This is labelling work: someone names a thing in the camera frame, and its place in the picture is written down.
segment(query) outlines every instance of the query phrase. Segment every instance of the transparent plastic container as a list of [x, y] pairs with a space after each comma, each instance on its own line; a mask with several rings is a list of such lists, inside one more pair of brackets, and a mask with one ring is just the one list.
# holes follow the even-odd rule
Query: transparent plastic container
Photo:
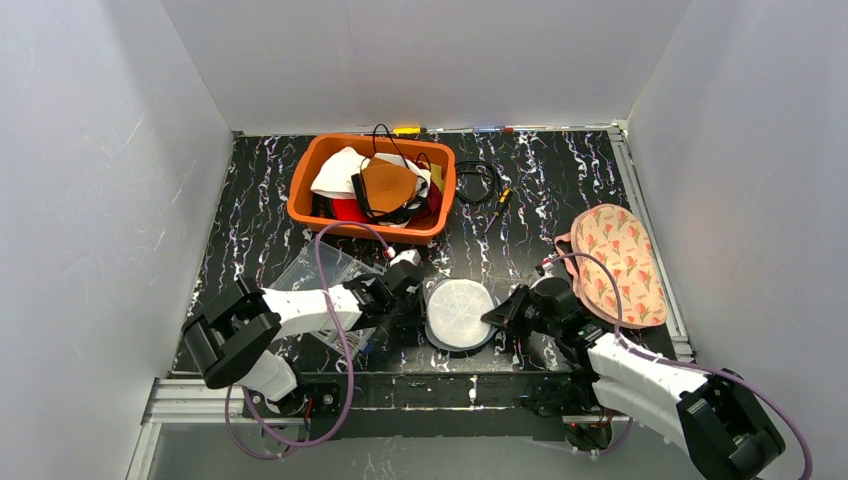
[[[384, 273], [380, 266], [369, 267], [338, 248], [324, 242], [321, 246], [321, 264], [327, 277], [327, 286], [339, 285], [363, 273]], [[300, 254], [286, 267], [285, 271], [274, 280], [269, 288], [274, 290], [320, 290], [321, 278], [318, 276], [318, 261], [315, 258], [315, 240], [309, 242]], [[374, 328], [347, 332], [347, 340], [351, 353], [356, 355], [368, 344], [368, 339], [374, 333]], [[311, 332], [315, 338], [337, 351], [344, 353], [341, 338], [335, 330]]]

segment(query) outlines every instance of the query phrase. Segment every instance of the black marble table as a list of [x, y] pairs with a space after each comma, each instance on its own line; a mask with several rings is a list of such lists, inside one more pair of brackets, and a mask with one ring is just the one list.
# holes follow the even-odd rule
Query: black marble table
[[[293, 223], [286, 214], [295, 165], [312, 138], [241, 137], [235, 141], [188, 315], [203, 308], [237, 275], [255, 277], [261, 286], [269, 286], [313, 238], [312, 232]], [[601, 203], [628, 205], [606, 131], [452, 133], [415, 138], [449, 146], [457, 161], [481, 159], [492, 163], [503, 184], [515, 191], [503, 221], [496, 223], [485, 238], [480, 233], [494, 200], [486, 205], [454, 203], [444, 233], [426, 247], [417, 247], [430, 285], [445, 277], [468, 278], [482, 282], [504, 299], [511, 285], [532, 283], [538, 278], [534, 267], [553, 253], [553, 238], [566, 233], [582, 211]], [[462, 177], [459, 183], [471, 196], [478, 196], [484, 189], [480, 177]], [[334, 236], [325, 240], [365, 263], [382, 258], [375, 241]], [[400, 251], [408, 247], [395, 248]], [[427, 393], [433, 393], [434, 387], [438, 390], [452, 381], [465, 385], [472, 375], [498, 386], [499, 393], [493, 394], [497, 398], [492, 398], [491, 404], [514, 405], [514, 394], [536, 381], [528, 379], [547, 379], [565, 371], [553, 341], [542, 335], [522, 340], [499, 332], [471, 354], [450, 354], [433, 348], [423, 329], [379, 334], [374, 336], [375, 348], [355, 358], [357, 378], [363, 380], [358, 380], [355, 405], [361, 407], [467, 405], [465, 386], [464, 397], [459, 395], [462, 398], [447, 395], [428, 400], [422, 393], [409, 394], [399, 401], [394, 398], [398, 393], [395, 385], [401, 379], [407, 386], [421, 386], [419, 380], [424, 378], [423, 384], [429, 386], [422, 392], [429, 389]], [[633, 335], [649, 348], [674, 356], [665, 327]], [[344, 359], [311, 335], [288, 338], [272, 348], [307, 377], [341, 377], [344, 371]], [[181, 343], [172, 375], [191, 376], [196, 372], [191, 355]], [[367, 391], [368, 385], [374, 386], [374, 392]]]

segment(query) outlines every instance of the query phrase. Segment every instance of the orange plastic basket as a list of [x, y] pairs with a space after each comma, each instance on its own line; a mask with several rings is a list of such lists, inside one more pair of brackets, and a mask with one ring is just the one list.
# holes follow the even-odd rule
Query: orange plastic basket
[[[445, 190], [442, 192], [442, 206], [438, 214], [433, 213], [426, 218], [410, 222], [405, 228], [372, 226], [389, 242], [426, 245], [430, 243], [433, 237], [441, 233], [447, 224], [448, 213], [456, 194], [456, 157], [450, 148], [439, 143], [400, 139], [395, 139], [395, 143], [404, 155], [416, 158], [419, 153], [424, 152], [432, 164], [442, 167], [442, 176], [445, 181]], [[303, 154], [294, 171], [291, 195], [286, 210], [294, 221], [306, 224], [313, 231], [320, 231], [335, 220], [310, 215], [312, 212], [312, 182], [318, 176], [324, 162], [344, 147], [353, 147], [362, 155], [370, 155], [374, 152], [371, 136], [336, 133], [319, 135], [309, 144], [309, 149]], [[392, 145], [391, 140], [385, 137], [377, 137], [377, 151], [397, 154], [397, 149]], [[331, 233], [348, 237], [374, 238], [371, 232], [354, 225], [336, 227]]]

